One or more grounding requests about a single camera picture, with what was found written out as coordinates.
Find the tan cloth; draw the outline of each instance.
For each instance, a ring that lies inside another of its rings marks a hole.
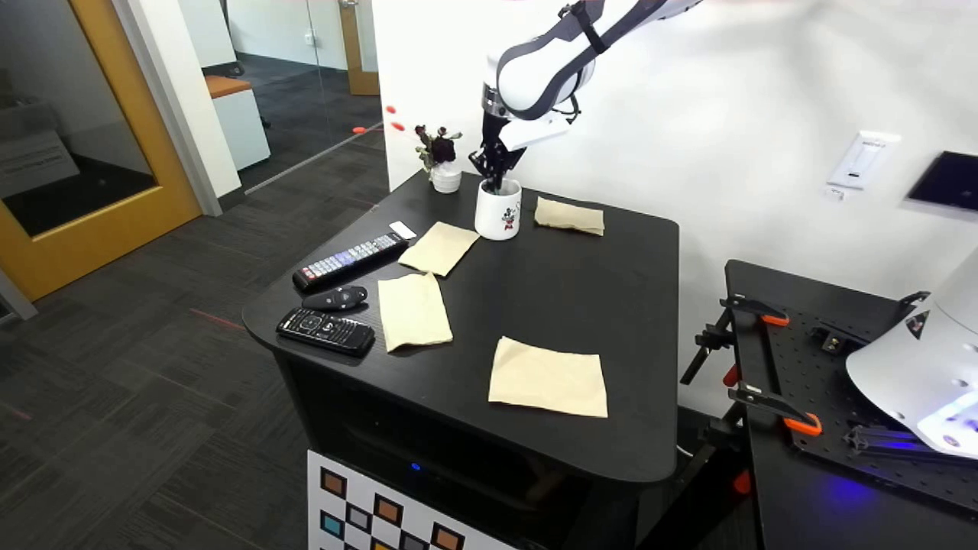
[[[462,226],[433,222],[411,248],[400,253],[402,267],[450,276],[480,235]]]
[[[402,276],[380,282],[375,289],[384,351],[394,351],[400,344],[452,341],[446,303],[433,276]]]
[[[602,359],[536,347],[502,335],[491,362],[488,403],[607,419]]]
[[[579,207],[565,203],[537,198],[536,222],[552,226],[552,229],[579,229],[591,235],[605,235],[605,210],[597,207]]]

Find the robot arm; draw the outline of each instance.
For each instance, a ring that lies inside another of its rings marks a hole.
[[[580,114],[576,92],[591,81],[597,54],[644,20],[664,20],[699,0],[579,0],[555,24],[491,61],[484,88],[484,143],[476,170],[497,185],[528,143],[562,135]]]

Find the checkerboard pattern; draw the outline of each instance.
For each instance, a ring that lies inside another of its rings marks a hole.
[[[514,550],[327,455],[307,455],[309,550]]]

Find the white cup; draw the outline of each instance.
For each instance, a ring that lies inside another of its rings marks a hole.
[[[450,197],[450,192],[458,192],[462,167],[456,167],[456,164],[433,164],[433,167],[429,170],[429,177],[431,177],[431,185],[433,185],[438,192]]]
[[[488,241],[510,241],[520,233],[520,203],[524,185],[517,180],[505,180],[497,190],[486,190],[484,180],[476,197],[476,233]]]

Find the light switch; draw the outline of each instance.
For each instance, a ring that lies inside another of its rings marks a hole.
[[[869,177],[884,164],[893,143],[898,143],[898,135],[860,132],[845,155],[832,170],[829,185],[862,192]]]

